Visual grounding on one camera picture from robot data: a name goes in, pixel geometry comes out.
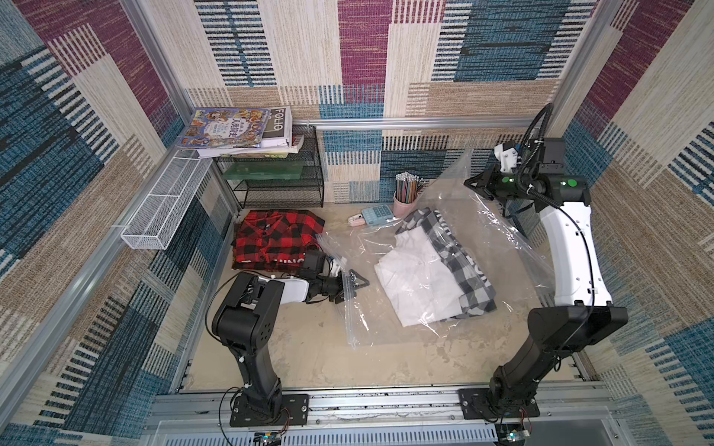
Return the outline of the red black plaid shirt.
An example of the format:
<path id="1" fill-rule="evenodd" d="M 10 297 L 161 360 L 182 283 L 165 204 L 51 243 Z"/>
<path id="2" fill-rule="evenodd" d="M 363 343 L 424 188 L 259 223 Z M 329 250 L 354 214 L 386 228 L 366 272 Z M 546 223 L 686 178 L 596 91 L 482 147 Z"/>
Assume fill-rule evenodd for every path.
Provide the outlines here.
<path id="1" fill-rule="evenodd" d="M 234 269 L 296 271 L 320 250 L 325 221 L 309 210 L 253 210 L 235 226 Z"/>

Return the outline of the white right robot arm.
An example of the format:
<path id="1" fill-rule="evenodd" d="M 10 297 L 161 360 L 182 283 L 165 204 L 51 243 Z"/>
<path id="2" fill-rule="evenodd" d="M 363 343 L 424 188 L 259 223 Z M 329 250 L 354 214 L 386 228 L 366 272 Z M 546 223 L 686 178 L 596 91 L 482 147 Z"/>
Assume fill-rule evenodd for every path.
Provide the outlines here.
<path id="1" fill-rule="evenodd" d="M 459 390 L 463 416 L 495 423 L 503 417 L 539 416 L 540 381 L 562 360 L 593 346 L 628 323 L 602 278 L 591 229 L 587 180 L 565 173 L 562 139 L 512 141 L 494 149 L 496 165 L 465 180 L 489 201 L 533 204 L 550 243 L 554 303 L 528 314 L 528 337 L 515 356 L 498 366 L 488 388 Z"/>

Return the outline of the clear plastic vacuum bag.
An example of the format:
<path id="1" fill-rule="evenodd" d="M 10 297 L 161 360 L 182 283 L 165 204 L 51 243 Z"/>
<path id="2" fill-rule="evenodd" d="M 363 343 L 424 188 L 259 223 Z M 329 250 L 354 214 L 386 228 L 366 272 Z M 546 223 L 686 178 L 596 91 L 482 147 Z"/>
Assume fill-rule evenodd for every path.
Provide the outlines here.
<path id="1" fill-rule="evenodd" d="M 431 343 L 500 326 L 523 333 L 528 312 L 552 302 L 550 262 L 499 206 L 465 186 L 494 163 L 483 151 L 459 152 L 406 216 L 321 234 L 344 275 L 351 347 Z"/>

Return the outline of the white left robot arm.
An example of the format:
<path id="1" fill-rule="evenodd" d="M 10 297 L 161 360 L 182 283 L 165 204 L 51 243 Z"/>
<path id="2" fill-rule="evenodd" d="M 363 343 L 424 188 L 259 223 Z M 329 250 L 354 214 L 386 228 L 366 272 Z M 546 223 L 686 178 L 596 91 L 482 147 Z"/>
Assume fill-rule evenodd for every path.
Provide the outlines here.
<path id="1" fill-rule="evenodd" d="M 327 300 L 345 302 L 351 291 L 370 286 L 353 269 L 344 271 L 334 258 L 319 250 L 307 253 L 297 271 L 275 278 L 239 271 L 213 319 L 206 323 L 210 336 L 234 356 L 243 386 L 232 388 L 231 427 L 289 427 L 308 423 L 310 396 L 284 395 L 273 369 L 269 341 L 282 304 L 307 305 Z"/>

